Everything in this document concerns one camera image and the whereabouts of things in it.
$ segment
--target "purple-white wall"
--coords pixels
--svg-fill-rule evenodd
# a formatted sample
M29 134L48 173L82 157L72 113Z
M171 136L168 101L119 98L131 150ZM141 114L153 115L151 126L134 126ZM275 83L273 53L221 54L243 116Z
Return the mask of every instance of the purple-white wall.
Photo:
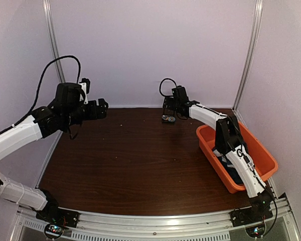
M51 1L60 54L75 54L90 98L110 107L159 107L171 77L191 99L231 107L241 80L255 1ZM63 69L69 79L71 60ZM163 88L168 91L172 84Z
M260 35L239 112L274 155L301 231L301 0L264 1Z
M41 72L52 59L41 0L0 1L0 130L32 105ZM58 78L52 66L45 76L38 107L54 97ZM0 162L0 172L34 187L53 135L31 143ZM17 205L0 200L0 240L8 240Z

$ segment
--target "orange tray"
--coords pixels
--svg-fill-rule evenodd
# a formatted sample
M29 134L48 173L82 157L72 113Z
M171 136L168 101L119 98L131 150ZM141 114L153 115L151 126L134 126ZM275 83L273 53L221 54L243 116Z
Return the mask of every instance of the orange tray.
M247 143L249 154L254 161L256 171L265 182L277 171L278 164L262 143L242 123L239 123L239 125L244 141ZM196 134L200 141L200 148L223 181L227 190L230 193L246 190L244 185L238 185L233 181L219 159L212 152L215 146L215 130L208 125L200 126L197 128Z

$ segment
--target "white arm segment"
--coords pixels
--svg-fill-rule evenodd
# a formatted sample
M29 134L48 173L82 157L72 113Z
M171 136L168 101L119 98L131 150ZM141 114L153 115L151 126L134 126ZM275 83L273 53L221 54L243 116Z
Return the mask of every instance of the white arm segment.
M0 198L15 202L18 205L33 207L38 211L46 206L46 196L41 190L24 186L2 173L0 173L0 180L4 183L0 186Z
M32 115L7 132L0 135L0 160L19 148L42 138L39 125ZM39 189L30 188L11 180L0 173L0 198L42 210L47 204L45 194Z
M42 138L39 125L32 115L0 135L0 160L19 148Z
M254 163L249 154L246 153L245 148L243 147L242 151L243 154L245 154L250 159L250 163L246 163L243 157L239 157L237 155L236 152L238 149L241 149L241 146L236 147L234 152L231 151L225 156L234 165L237 173L243 181L249 198L256 197L258 193L262 193L264 191L264 188L259 184L259 182L256 179L258 178L261 184L264 185L264 187L266 185L256 172L256 176L253 174Z
M227 117L226 114L222 114L222 113L216 114L211 110L201 108L196 105L191 106L189 112L190 112L190 118L197 119L198 121L207 124L209 127L213 129L216 129L216 121L218 119L224 119L225 117Z
M201 108L199 106L193 105L189 109L190 118L197 119L211 128L216 129L216 121L219 119L223 119L227 117L227 115L222 113L214 113L211 110ZM254 168L254 163L252 158L246 153L245 148L242 148L243 154L245 154L250 163L246 163L243 157L239 157L237 155L237 150L241 149L241 146L235 148L235 151L231 151L226 154L227 159L234 165L236 171L238 172L239 176L241 177L243 184L246 188L247 194L249 198L256 197L258 193L262 193L264 188L258 183L257 179L261 182L262 185L266 186L265 183L262 181L260 176L256 173L256 176L252 172Z

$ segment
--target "brown wooden surface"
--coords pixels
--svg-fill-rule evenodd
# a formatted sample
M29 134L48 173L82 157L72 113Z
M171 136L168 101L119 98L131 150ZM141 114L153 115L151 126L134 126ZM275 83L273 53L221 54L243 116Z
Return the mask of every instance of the brown wooden surface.
M195 214L247 206L230 194L199 148L189 119L161 123L161 109L109 109L63 134L40 188L61 207L109 214Z

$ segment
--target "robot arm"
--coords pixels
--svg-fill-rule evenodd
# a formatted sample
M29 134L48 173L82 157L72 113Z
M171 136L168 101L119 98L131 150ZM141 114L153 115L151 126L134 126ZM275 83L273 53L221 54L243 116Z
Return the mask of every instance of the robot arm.
M201 107L199 104L194 104L189 108L189 115L192 119L197 119L211 128L216 130L216 125L219 125L223 122L229 122L229 117L222 113L217 113L205 108ZM266 187L265 183L262 181L260 176L254 172L255 167L252 158L247 154L245 148L243 148L243 144L240 144L237 147L234 147L234 150L230 150L228 153L223 153L228 160L234 165L237 170L239 176L241 177L243 184L245 185L247 195L249 198L253 198L258 196L259 193L264 191L264 188L258 183L263 184Z
M250 219L260 219L269 212L272 196L257 174L252 158L245 150L246 143L242 138L236 116L218 113L195 100L189 101L182 86L173 88L172 93L173 95L164 96L163 108L184 117L197 119L215 130L216 150L234 165L247 190L252 205L248 214Z
M0 135L0 160L19 148L43 139L58 130L69 132L72 125L83 121L105 118L108 104L104 99L88 101L90 81L79 84L61 83L55 99L48 105L35 109L20 124ZM61 213L58 202L48 191L27 187L0 173L0 198L26 205L36 210L45 220L58 223Z

